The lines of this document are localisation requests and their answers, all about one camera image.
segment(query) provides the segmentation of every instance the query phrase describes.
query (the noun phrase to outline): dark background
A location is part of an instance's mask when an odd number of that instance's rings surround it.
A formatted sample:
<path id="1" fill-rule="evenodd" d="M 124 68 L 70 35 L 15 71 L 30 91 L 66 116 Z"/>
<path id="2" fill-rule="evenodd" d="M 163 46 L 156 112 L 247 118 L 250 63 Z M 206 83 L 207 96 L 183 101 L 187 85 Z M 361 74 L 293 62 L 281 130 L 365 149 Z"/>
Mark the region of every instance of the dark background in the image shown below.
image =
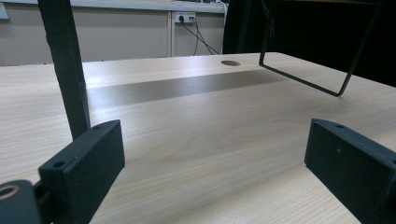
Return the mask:
<path id="1" fill-rule="evenodd" d="M 260 52 L 270 0 L 230 0 L 223 54 Z M 270 51 L 347 71 L 374 15 L 364 4 L 282 2 Z M 396 87 L 396 4 L 388 0 L 354 74 Z"/>

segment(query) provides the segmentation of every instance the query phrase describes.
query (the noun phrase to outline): electrical outlet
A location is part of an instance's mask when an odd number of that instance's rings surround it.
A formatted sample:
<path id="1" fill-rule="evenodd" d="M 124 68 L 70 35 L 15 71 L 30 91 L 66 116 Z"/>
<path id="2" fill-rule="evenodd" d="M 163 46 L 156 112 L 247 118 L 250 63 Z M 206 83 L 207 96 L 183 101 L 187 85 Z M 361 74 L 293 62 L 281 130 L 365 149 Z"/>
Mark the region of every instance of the electrical outlet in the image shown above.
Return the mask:
<path id="1" fill-rule="evenodd" d="M 4 6 L 4 3 L 0 3 L 0 20 L 8 20 L 8 14 L 6 12 L 6 7 Z"/>
<path id="2" fill-rule="evenodd" d="M 193 23 L 191 18 L 195 18 L 195 12 L 176 12 L 175 22 L 181 22 L 180 18 L 184 18 L 184 23 Z"/>

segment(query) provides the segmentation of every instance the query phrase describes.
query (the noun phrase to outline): black metal frame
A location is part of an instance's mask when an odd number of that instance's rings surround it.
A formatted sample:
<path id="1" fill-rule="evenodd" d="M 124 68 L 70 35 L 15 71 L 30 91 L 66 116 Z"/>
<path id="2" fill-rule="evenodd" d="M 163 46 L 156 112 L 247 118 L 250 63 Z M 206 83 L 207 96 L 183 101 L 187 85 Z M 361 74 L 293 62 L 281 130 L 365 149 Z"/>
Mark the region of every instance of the black metal frame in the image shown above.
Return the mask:
<path id="1" fill-rule="evenodd" d="M 271 31 L 272 31 L 273 18 L 274 18 L 274 15 L 275 15 L 275 12 L 277 10 L 277 6 L 278 6 L 279 2 L 282 2 L 282 1 L 292 1 L 292 0 L 273 0 L 271 2 L 270 12 L 269 12 L 269 15 L 268 15 L 267 23 L 265 25 L 265 33 L 264 33 L 264 38 L 263 38 L 263 41 L 262 41 L 262 51 L 261 51 L 261 54 L 260 54 L 259 65 L 261 67 L 263 67 L 263 68 L 266 68 L 266 69 L 270 70 L 270 71 L 278 73 L 278 74 L 280 74 L 280 75 L 282 75 L 284 77 L 289 77 L 291 79 L 294 79 L 296 81 L 304 83 L 307 86 L 310 86 L 310 87 L 315 88 L 317 90 L 329 93 L 332 96 L 338 97 L 338 96 L 342 95 L 344 93 L 346 87 L 347 87 L 347 83 L 349 82 L 351 76 L 353 75 L 353 72 L 355 70 L 355 67 L 356 67 L 358 61 L 359 61 L 359 58 L 361 57 L 361 54 L 363 53 L 364 47 L 366 46 L 366 44 L 367 44 L 367 42 L 368 42 L 368 40 L 370 38 L 370 35 L 371 35 L 371 33 L 373 32 L 373 30 L 375 28 L 375 24 L 378 21 L 379 15 L 380 15 L 380 13 L 382 11 L 382 6 L 384 5 L 384 2 L 386 0 L 377 0 L 376 1 L 375 13 L 374 13 L 369 25 L 368 25 L 368 28 L 367 28 L 367 30 L 366 30 L 366 32 L 364 34 L 364 37 L 363 37 L 363 39 L 361 41 L 361 44 L 360 44 L 358 50 L 357 50 L 357 52 L 356 52 L 356 54 L 355 54 L 355 56 L 353 58 L 353 61 L 352 61 L 351 65 L 349 66 L 349 69 L 348 69 L 347 74 L 346 74 L 346 78 L 344 79 L 343 85 L 341 86 L 341 89 L 340 89 L 339 92 L 328 90 L 328 89 L 323 88 L 323 87 L 321 87 L 321 86 L 319 86 L 317 84 L 314 84 L 312 82 L 306 81 L 306 80 L 301 79 L 299 77 L 293 76 L 293 75 L 288 74 L 286 72 L 282 72 L 282 71 L 277 70 L 277 69 L 275 69 L 275 68 L 273 68 L 273 67 L 271 67 L 271 66 L 269 66 L 267 64 L 264 64 L 264 56 L 265 56 L 265 53 L 267 52 L 268 43 L 270 41 L 270 34 L 271 34 Z M 370 1 L 370 0 L 357 0 L 357 1 L 351 1 L 351 0 L 296 0 L 296 1 L 334 2 L 334 3 L 348 3 L 348 4 L 370 4 L 370 3 L 373 3 L 373 1 Z"/>
<path id="2" fill-rule="evenodd" d="M 38 0 L 73 139 L 90 127 L 87 90 L 69 0 Z"/>

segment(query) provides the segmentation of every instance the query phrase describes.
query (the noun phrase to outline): light wood grain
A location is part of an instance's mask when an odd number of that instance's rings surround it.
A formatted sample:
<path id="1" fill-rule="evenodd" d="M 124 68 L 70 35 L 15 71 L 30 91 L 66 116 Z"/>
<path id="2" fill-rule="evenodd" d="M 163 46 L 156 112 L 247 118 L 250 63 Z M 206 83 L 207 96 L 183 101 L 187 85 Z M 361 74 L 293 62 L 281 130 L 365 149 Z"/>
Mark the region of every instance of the light wood grain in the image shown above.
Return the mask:
<path id="1" fill-rule="evenodd" d="M 258 60 L 84 63 L 92 125 L 120 119 L 126 156 L 92 223 L 359 223 L 304 167 L 310 121 L 395 149 L 396 90 L 352 77 L 335 98 Z M 266 60 L 329 88 L 343 78 L 286 55 Z M 37 167 L 71 141 L 56 77 L 52 65 L 0 74 L 0 182 L 36 182 Z"/>

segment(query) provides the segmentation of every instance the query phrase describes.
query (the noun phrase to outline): black cable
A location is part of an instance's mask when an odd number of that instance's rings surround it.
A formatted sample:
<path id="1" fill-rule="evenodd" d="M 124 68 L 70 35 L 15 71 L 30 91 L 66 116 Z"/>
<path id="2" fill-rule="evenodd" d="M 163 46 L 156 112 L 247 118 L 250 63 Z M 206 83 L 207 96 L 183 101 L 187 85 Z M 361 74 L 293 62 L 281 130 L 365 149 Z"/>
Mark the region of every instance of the black cable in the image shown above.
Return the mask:
<path id="1" fill-rule="evenodd" d="M 195 50 L 194 50 L 194 54 L 192 54 L 192 56 L 195 56 L 195 53 L 197 52 L 197 48 L 198 48 L 198 34 L 199 34 L 199 30 L 197 27 L 197 40 L 195 41 Z"/>
<path id="2" fill-rule="evenodd" d="M 203 42 L 206 46 L 208 46 L 206 44 L 206 42 L 201 39 L 198 35 L 196 35 L 195 33 L 193 33 L 189 28 L 186 27 L 186 25 L 184 24 L 184 21 L 181 22 L 181 24 L 184 26 L 184 28 L 186 28 L 187 31 L 189 31 L 192 35 L 196 36 L 201 42 Z"/>
<path id="3" fill-rule="evenodd" d="M 202 40 L 204 41 L 204 44 L 205 44 L 207 50 L 209 50 L 210 54 L 213 55 L 213 52 L 210 50 L 210 48 L 209 48 L 208 45 L 206 44 L 206 42 L 205 42 L 205 40 L 204 40 L 204 37 L 201 35 L 201 32 L 199 32 L 197 20 L 196 20 L 195 18 L 191 18 L 191 19 L 192 19 L 192 22 L 194 22 L 195 28 L 197 28 L 198 35 L 199 35 L 199 36 L 202 38 Z"/>

